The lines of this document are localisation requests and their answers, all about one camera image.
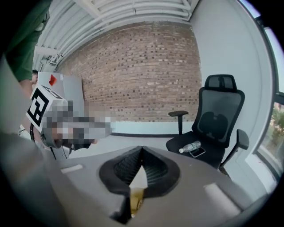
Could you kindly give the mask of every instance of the green sleeve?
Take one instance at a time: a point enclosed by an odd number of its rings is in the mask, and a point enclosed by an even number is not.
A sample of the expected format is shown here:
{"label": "green sleeve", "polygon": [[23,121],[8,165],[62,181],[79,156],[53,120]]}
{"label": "green sleeve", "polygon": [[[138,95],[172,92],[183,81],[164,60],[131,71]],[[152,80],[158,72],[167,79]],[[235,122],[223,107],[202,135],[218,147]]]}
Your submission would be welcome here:
{"label": "green sleeve", "polygon": [[18,81],[32,79],[35,46],[47,23],[50,3],[51,0],[42,0],[30,11],[5,51],[7,62]]}

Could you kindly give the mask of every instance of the chair armrest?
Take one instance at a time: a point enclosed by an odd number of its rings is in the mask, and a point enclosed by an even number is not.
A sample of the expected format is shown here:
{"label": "chair armrest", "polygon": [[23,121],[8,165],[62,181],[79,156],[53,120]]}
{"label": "chair armrest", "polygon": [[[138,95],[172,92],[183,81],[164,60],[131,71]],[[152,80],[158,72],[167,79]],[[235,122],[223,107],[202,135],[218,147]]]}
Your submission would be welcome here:
{"label": "chair armrest", "polygon": [[233,155],[238,151],[238,148],[242,148],[244,150],[249,148],[249,137],[247,133],[241,129],[237,129],[236,145],[233,147],[226,159],[221,163],[220,167],[223,167],[233,157]]}
{"label": "chair armrest", "polygon": [[187,111],[174,111],[174,112],[169,112],[169,115],[171,117],[179,117],[179,116],[183,116],[185,114],[188,114]]}
{"label": "chair armrest", "polygon": [[249,137],[247,133],[241,129],[237,129],[237,146],[244,150],[249,148]]}

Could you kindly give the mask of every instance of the chair headrest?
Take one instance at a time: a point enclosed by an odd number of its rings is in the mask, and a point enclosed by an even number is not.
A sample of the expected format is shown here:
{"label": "chair headrest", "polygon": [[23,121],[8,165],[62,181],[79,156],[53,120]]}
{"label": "chair headrest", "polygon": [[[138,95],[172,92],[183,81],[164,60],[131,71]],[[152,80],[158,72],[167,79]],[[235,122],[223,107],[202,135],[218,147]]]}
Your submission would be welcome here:
{"label": "chair headrest", "polygon": [[226,74],[209,76],[205,81],[204,88],[206,90],[216,90],[222,92],[237,92],[234,77]]}

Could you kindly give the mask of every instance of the yellow object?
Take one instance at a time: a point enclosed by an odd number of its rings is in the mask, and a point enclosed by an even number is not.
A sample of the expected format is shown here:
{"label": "yellow object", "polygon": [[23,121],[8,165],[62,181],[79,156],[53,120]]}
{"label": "yellow object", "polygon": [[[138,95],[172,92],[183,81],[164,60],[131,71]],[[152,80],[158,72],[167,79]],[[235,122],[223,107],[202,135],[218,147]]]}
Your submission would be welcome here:
{"label": "yellow object", "polygon": [[130,193],[131,215],[135,216],[143,203],[143,188],[132,188]]}

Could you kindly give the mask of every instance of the baseboard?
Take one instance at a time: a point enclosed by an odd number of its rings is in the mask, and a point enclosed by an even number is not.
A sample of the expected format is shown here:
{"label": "baseboard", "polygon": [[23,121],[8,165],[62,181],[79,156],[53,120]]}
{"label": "baseboard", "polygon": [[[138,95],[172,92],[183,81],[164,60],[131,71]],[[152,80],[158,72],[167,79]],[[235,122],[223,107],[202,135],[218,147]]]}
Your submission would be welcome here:
{"label": "baseboard", "polygon": [[143,138],[173,138],[178,134],[129,134],[129,133],[112,133],[112,136],[118,137],[143,137]]}

